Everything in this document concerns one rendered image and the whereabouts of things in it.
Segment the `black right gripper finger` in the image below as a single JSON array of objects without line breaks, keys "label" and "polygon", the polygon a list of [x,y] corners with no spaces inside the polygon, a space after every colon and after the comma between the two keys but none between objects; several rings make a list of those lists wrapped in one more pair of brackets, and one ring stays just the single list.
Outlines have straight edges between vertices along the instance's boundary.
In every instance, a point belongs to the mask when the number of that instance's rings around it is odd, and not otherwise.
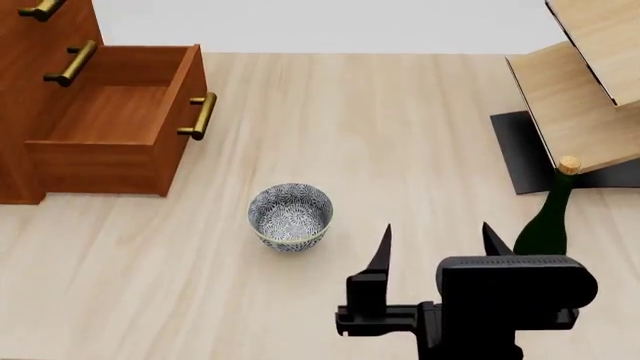
[{"label": "black right gripper finger", "polygon": [[346,280],[347,308],[351,312],[385,312],[392,247],[388,224],[378,249],[366,269]]},{"label": "black right gripper finger", "polygon": [[513,251],[497,235],[497,233],[484,222],[482,224],[482,239],[485,254],[489,257],[512,256]]}]

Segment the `dark green wine bottle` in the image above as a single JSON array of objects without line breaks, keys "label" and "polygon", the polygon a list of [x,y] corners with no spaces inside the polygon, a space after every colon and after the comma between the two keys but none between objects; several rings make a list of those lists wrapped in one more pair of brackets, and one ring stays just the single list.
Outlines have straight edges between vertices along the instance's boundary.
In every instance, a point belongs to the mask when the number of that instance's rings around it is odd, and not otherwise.
[{"label": "dark green wine bottle", "polygon": [[513,246],[516,255],[567,254],[565,215],[578,172],[578,167],[564,165],[555,170],[553,184],[543,206],[517,236]]}]

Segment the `tan bottle cork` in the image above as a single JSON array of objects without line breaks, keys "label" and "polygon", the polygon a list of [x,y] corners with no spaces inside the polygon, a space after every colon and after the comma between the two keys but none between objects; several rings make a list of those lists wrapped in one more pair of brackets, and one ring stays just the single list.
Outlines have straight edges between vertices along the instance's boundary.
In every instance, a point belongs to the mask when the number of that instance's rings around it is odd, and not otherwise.
[{"label": "tan bottle cork", "polygon": [[557,170],[566,176],[576,176],[580,173],[581,162],[574,156],[566,155],[560,158]]}]

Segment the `open brown wooden drawer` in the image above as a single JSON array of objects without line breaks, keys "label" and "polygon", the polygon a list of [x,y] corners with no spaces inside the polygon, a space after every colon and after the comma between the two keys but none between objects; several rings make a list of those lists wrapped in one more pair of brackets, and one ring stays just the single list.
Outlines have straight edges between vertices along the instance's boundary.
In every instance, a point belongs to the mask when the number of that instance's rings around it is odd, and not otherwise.
[{"label": "open brown wooden drawer", "polygon": [[47,192],[166,196],[207,83],[201,49],[103,46],[45,102],[25,146]]}]

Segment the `brown wooden cabinet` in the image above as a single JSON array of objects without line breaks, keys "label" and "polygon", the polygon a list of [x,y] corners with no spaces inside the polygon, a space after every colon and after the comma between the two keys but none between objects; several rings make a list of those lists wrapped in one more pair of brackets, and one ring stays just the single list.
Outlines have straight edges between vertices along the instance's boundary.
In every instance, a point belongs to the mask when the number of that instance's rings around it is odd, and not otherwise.
[{"label": "brown wooden cabinet", "polygon": [[0,205],[36,205],[46,193],[24,146],[40,108],[58,86],[42,80],[74,59],[68,47],[103,44],[92,0],[66,0],[47,21],[20,17],[42,0],[0,0]]}]

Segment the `black shelf base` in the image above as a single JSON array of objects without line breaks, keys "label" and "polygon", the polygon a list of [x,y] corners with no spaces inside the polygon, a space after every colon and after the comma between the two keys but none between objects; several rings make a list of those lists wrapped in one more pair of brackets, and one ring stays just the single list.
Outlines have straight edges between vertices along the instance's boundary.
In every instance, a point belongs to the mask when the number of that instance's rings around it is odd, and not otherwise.
[{"label": "black shelf base", "polygon": [[[552,161],[529,113],[490,116],[514,191],[518,195],[549,191]],[[575,188],[640,188],[640,159],[579,175]]]}]

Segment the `blue white patterned bowl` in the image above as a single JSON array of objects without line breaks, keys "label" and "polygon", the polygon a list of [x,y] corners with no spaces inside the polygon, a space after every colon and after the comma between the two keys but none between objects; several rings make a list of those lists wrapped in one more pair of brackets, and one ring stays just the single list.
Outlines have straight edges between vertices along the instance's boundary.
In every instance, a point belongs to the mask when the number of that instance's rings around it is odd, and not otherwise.
[{"label": "blue white patterned bowl", "polygon": [[266,188],[247,209],[248,222],[258,239],[281,253],[298,253],[316,246],[333,215],[333,203],[327,194],[303,183]]}]

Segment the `light wooden tilted shelf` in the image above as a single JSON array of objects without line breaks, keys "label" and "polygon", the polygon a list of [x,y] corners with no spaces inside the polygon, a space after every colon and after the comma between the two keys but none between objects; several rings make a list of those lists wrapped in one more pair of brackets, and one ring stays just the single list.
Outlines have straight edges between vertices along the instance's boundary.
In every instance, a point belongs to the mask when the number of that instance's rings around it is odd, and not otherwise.
[{"label": "light wooden tilted shelf", "polygon": [[640,0],[545,0],[558,44],[509,66],[546,150],[587,173],[640,158]]}]

